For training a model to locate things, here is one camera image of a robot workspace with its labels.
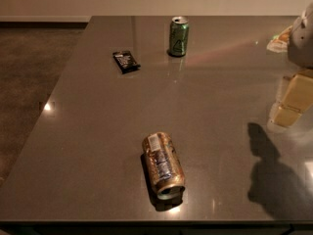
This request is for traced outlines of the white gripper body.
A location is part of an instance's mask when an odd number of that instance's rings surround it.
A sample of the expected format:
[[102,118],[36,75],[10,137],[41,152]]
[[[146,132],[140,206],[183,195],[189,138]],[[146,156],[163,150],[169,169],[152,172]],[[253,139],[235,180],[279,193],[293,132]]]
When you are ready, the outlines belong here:
[[300,67],[313,68],[313,3],[292,24],[288,57]]

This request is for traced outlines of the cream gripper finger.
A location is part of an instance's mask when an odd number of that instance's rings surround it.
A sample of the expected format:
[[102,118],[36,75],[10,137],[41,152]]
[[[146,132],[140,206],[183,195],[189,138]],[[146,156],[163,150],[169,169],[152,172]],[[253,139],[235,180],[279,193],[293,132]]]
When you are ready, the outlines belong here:
[[281,127],[288,128],[292,126],[300,117],[301,113],[291,109],[285,109],[280,104],[275,103],[270,111],[269,121]]
[[302,70],[292,77],[282,105],[298,113],[304,113],[313,105],[313,70]]

